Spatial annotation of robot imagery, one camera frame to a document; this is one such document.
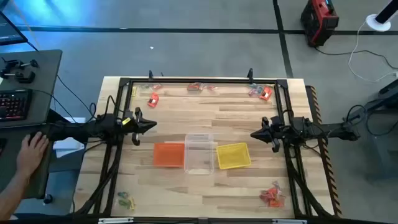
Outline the clear plastic bin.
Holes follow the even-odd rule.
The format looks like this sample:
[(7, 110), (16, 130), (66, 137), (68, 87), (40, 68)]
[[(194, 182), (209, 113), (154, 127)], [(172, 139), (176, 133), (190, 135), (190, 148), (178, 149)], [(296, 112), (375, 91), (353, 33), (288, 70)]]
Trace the clear plastic bin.
[(210, 175), (214, 171), (214, 138), (212, 134), (185, 136), (184, 171), (191, 175)]

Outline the black yellow hazard strip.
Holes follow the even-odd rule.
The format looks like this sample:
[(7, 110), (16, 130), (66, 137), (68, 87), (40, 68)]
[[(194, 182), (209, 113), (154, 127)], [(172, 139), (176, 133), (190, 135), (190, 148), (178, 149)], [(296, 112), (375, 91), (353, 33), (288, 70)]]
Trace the black yellow hazard strip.
[[(313, 86), (306, 85), (305, 86), (308, 103), (310, 106), (310, 111), (312, 114), (312, 119), (315, 124), (322, 124), (322, 118), (320, 114), (320, 107), (318, 104), (316, 89)], [(342, 218), (343, 214), (340, 207), (340, 200), (338, 198), (338, 190), (335, 183), (333, 166), (331, 164), (329, 152), (328, 152), (328, 144), (323, 138), (318, 138), (318, 148), (320, 150), (321, 159), (323, 162), (323, 167), (326, 176), (326, 182), (328, 184), (328, 190), (330, 193), (331, 204), (333, 207), (333, 215), (338, 218)]]

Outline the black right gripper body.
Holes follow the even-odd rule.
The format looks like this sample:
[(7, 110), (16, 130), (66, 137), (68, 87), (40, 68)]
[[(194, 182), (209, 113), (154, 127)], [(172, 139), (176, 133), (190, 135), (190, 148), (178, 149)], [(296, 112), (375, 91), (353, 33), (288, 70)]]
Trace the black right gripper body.
[(262, 118), (262, 127), (265, 128), (265, 137), (264, 141), (266, 143), (272, 144), (272, 151), (279, 152), (280, 142), (279, 140), (282, 138), (282, 122), (278, 116), (271, 117), (268, 119), (267, 117)]

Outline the orange red candy pack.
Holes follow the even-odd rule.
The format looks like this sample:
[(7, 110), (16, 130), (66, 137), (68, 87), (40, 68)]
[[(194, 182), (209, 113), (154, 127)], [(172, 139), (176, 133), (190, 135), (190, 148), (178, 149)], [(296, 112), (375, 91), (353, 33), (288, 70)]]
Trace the orange red candy pack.
[(265, 101), (268, 101), (272, 95), (272, 88), (268, 86), (264, 86), (262, 93), (259, 95), (259, 98)]

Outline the backlit black keyboard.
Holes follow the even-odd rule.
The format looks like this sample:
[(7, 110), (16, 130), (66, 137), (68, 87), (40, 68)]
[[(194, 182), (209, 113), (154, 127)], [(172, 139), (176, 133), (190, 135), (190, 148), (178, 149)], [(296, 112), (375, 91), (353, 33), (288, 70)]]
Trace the backlit black keyboard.
[(31, 89), (0, 90), (0, 121), (27, 119), (31, 99)]

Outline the dark grey metal stand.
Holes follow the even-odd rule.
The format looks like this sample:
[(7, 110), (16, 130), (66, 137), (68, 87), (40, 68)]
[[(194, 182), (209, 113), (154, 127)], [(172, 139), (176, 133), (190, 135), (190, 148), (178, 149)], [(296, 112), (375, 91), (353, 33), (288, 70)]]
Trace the dark grey metal stand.
[(381, 88), (375, 99), (352, 106), (345, 121), (359, 126), (371, 155), (370, 178), (398, 179), (398, 79)]

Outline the orange plastic basket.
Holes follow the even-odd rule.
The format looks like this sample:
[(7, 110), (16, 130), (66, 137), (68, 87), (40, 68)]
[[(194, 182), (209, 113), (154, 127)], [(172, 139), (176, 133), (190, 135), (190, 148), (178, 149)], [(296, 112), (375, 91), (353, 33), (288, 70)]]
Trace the orange plastic basket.
[(183, 167), (185, 145), (182, 143), (155, 143), (153, 165), (160, 167)]

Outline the stand with white round base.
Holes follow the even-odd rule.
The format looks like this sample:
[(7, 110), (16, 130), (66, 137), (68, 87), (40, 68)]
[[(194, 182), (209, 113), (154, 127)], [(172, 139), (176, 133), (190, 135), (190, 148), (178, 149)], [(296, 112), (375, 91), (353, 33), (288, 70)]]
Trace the stand with white round base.
[(391, 19), (398, 13), (398, 0), (390, 2), (377, 14), (370, 14), (365, 22), (372, 30), (385, 32), (391, 28)]

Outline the green yellow wrapped candy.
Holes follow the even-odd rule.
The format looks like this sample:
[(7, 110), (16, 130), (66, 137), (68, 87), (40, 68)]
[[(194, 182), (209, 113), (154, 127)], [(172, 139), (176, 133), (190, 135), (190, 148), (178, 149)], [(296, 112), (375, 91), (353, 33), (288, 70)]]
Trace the green yellow wrapped candy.
[(118, 204), (128, 210), (135, 210), (135, 204), (132, 198), (119, 199)]

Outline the black C-clamp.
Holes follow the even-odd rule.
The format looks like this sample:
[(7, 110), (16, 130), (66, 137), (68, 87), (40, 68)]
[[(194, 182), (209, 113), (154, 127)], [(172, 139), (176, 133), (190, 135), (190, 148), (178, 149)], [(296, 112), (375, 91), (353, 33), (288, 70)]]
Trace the black C-clamp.
[(39, 64), (37, 63), (36, 60), (32, 59), (29, 63), (24, 63), (21, 60), (5, 60), (4, 58), (2, 58), (3, 62), (5, 63), (5, 69), (6, 70), (10, 70), (12, 68), (16, 68), (16, 69), (25, 69), (28, 66), (34, 67), (34, 68), (38, 68)]
[(35, 73), (30, 72), (28, 75), (24, 75), (21, 72), (16, 73), (8, 73), (5, 70), (0, 71), (0, 77), (3, 79), (7, 79), (9, 77), (14, 77), (19, 83), (30, 84), (35, 79)]

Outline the person's forearm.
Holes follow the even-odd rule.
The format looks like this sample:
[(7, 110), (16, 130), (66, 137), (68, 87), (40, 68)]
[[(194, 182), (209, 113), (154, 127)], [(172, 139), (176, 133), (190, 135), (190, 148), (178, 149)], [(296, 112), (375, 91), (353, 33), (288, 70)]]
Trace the person's forearm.
[(0, 219), (9, 219), (19, 206), (30, 177), (24, 173), (16, 174), (0, 193)]

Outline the white paper sheets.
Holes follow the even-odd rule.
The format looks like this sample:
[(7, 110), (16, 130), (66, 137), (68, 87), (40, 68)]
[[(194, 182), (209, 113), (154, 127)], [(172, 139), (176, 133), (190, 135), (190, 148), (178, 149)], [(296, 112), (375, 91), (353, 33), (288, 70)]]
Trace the white paper sheets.
[(68, 154), (83, 150), (85, 145), (80, 143), (73, 138), (66, 138), (61, 141), (54, 142), (53, 151), (55, 152), (56, 158), (61, 158)]

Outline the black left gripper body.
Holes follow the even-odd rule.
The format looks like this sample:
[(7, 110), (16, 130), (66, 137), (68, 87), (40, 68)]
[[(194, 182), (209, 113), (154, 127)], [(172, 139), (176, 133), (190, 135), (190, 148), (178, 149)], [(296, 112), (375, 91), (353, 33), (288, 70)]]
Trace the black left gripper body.
[(141, 128), (140, 119), (142, 118), (142, 111), (140, 107), (136, 107), (134, 112), (126, 112), (126, 134), (131, 134), (131, 141), (133, 145), (139, 146), (139, 131)]

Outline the black aluminium frame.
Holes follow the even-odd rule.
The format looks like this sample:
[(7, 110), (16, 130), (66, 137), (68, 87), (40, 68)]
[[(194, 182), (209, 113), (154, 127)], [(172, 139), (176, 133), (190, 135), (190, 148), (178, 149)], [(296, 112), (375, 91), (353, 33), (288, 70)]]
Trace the black aluminium frame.
[[(250, 97), (247, 78), (204, 78), (203, 83), (216, 90), (188, 91), (195, 77), (157, 77), (160, 101), (155, 108), (147, 105), (151, 91), (143, 90), (144, 77), (105, 77), (97, 110), (112, 109), (108, 96), (140, 107), (145, 119), (157, 125), (140, 136), (135, 146), (125, 136), (120, 151), (117, 176), (104, 188), (91, 213), (108, 212), (113, 217), (133, 217), (135, 222), (265, 223), (272, 219), (295, 216), (287, 175), (285, 155), (273, 152), (270, 144), (250, 134), (261, 127), (262, 117), (272, 117), (292, 108), (296, 115), (312, 118), (305, 84), (301, 79), (268, 78), (273, 87), (270, 100)], [(137, 95), (131, 96), (137, 86)], [(219, 145), (245, 142), (251, 165), (221, 170), (210, 175), (191, 175), (183, 169), (155, 167), (153, 149), (157, 142), (183, 142), (188, 133), (211, 133)], [(283, 208), (268, 206), (260, 198), (278, 181), (285, 197)], [(127, 192), (135, 210), (118, 204), (118, 192)]]

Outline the computer monitor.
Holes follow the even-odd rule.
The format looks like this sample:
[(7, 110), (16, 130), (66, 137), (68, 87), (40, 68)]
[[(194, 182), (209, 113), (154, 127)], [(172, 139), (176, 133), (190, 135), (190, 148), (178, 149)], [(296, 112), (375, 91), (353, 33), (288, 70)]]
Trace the computer monitor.
[(0, 46), (27, 42), (27, 37), (0, 12)]

